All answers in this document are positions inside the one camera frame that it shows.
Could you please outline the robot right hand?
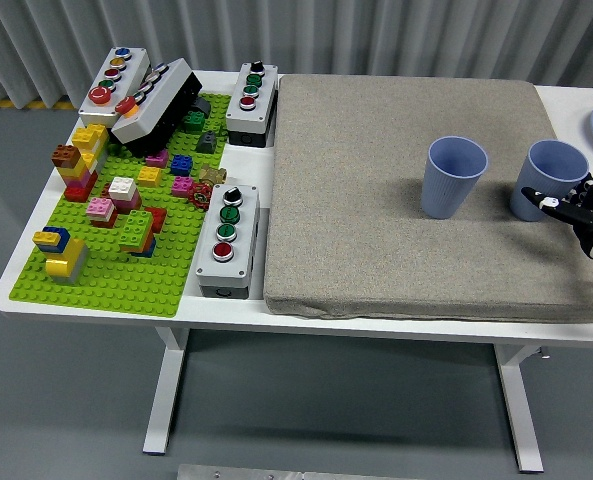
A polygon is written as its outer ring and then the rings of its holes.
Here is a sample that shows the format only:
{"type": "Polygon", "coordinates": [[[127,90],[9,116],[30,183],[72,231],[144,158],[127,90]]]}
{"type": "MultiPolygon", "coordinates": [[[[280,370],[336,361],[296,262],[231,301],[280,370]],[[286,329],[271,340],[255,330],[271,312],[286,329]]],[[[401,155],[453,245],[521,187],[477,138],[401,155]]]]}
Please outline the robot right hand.
{"type": "Polygon", "coordinates": [[[590,173],[562,199],[532,187],[523,187],[521,194],[546,215],[571,225],[581,250],[593,259],[593,176],[590,173]]]}

